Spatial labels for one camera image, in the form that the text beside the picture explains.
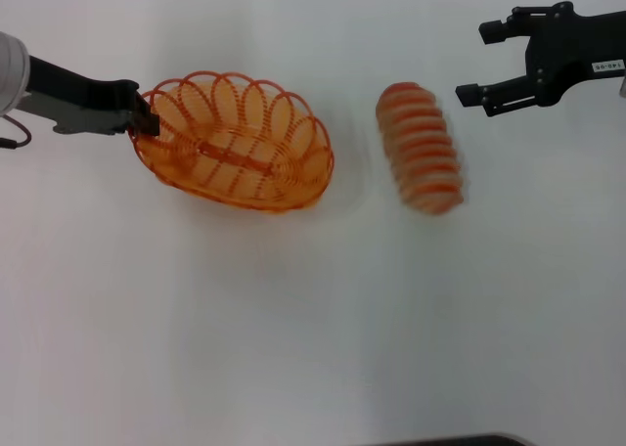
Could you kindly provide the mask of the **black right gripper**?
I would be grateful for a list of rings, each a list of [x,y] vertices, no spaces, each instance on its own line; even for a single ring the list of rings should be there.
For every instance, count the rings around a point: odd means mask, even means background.
[[[516,6],[502,22],[483,22],[485,45],[530,36],[527,74],[490,85],[465,84],[455,93],[464,108],[488,117],[529,107],[550,107],[576,84],[625,75],[625,14],[580,16],[571,1]]]

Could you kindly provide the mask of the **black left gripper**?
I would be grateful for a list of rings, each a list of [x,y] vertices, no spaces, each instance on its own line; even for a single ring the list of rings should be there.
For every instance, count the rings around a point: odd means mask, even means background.
[[[91,79],[31,56],[26,94],[19,110],[50,119],[61,134],[158,136],[159,117],[127,79]]]

